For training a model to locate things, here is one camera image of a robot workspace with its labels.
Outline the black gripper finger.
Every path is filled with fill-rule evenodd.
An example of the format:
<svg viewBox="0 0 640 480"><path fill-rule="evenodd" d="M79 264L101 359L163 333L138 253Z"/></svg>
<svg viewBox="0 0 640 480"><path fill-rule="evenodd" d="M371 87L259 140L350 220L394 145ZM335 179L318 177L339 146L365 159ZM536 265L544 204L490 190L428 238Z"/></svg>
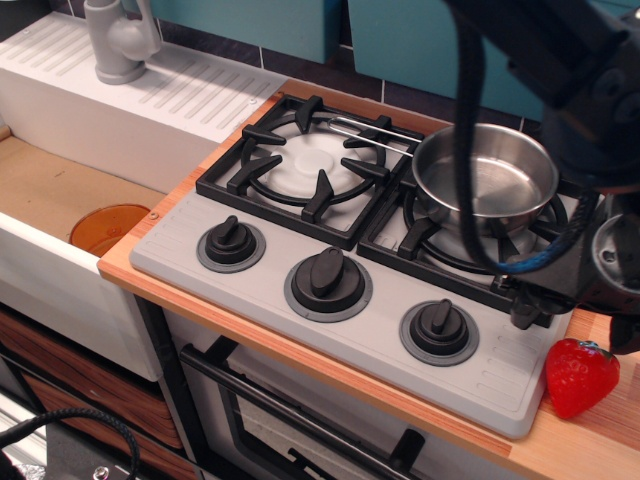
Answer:
<svg viewBox="0 0 640 480"><path fill-rule="evenodd" d="M520 295L512 302L510 320L520 330L527 330L534 325L549 328L553 316L542 310L541 302L538 298Z"/></svg>
<svg viewBox="0 0 640 480"><path fill-rule="evenodd" d="M639 316L618 314L609 327L610 351L614 355L628 355L640 350Z"/></svg>

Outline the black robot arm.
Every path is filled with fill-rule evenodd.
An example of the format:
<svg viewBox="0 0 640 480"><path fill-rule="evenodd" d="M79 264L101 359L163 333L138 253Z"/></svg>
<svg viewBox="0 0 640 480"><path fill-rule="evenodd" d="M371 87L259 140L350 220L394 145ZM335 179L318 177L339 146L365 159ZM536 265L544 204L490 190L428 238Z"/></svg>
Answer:
<svg viewBox="0 0 640 480"><path fill-rule="evenodd" d="M608 315L609 348L639 349L639 23L586 1L452 1L457 30L455 188L467 252L525 283L512 311L521 327L543 301ZM541 253L497 262L480 242L471 146L485 78L484 43L545 106L543 143L578 206Z"/></svg>

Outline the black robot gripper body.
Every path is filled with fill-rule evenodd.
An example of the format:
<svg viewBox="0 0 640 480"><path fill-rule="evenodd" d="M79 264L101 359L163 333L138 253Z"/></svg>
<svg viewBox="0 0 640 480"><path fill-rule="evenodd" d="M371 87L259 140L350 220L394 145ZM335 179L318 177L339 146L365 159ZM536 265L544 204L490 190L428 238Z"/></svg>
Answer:
<svg viewBox="0 0 640 480"><path fill-rule="evenodd" d="M639 316L639 196L605 197L567 253L515 279L514 299L536 297L552 316L576 306L612 317Z"/></svg>

